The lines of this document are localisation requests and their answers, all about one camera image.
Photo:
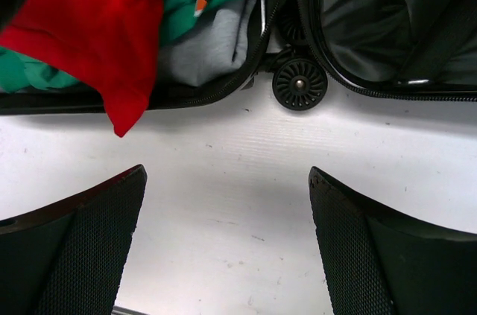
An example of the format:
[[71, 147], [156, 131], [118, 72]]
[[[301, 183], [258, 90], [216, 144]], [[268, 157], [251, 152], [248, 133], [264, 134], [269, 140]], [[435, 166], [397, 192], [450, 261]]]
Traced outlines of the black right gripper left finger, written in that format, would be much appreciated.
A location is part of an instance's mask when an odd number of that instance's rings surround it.
[[1, 221], [2, 314], [112, 314], [145, 195], [134, 166]]

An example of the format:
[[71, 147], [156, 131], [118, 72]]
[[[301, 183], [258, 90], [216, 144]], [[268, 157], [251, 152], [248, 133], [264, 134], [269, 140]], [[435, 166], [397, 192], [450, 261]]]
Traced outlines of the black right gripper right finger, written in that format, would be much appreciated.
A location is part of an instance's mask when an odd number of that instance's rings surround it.
[[309, 195], [334, 314], [475, 314], [476, 235], [418, 220], [313, 167]]

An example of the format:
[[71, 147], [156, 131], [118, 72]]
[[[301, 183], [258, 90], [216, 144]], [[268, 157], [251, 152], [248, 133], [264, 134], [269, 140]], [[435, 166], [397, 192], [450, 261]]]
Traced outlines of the red polo shirt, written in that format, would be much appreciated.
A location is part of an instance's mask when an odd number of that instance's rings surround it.
[[1, 44], [95, 89], [124, 136], [149, 104], [162, 15], [162, 0], [26, 0]]

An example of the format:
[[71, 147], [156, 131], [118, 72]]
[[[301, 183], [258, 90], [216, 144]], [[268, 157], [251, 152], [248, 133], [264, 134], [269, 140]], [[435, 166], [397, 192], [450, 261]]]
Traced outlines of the grey zip shirt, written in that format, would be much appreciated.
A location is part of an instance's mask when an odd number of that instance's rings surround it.
[[158, 56], [157, 81], [200, 87], [230, 74], [247, 58], [247, 29], [256, 0], [230, 0], [206, 12]]

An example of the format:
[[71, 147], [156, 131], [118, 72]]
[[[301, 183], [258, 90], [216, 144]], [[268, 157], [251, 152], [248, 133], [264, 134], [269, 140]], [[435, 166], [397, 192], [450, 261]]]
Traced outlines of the green shirt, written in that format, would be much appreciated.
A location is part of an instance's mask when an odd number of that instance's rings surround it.
[[[203, 14], [219, 8], [227, 1], [230, 0], [162, 0], [163, 15], [159, 24], [157, 72], [161, 48], [176, 42], [196, 26]], [[3, 92], [14, 93], [29, 88], [50, 91], [65, 89], [79, 83], [83, 82], [63, 70], [5, 48], [1, 44], [1, 90]]]

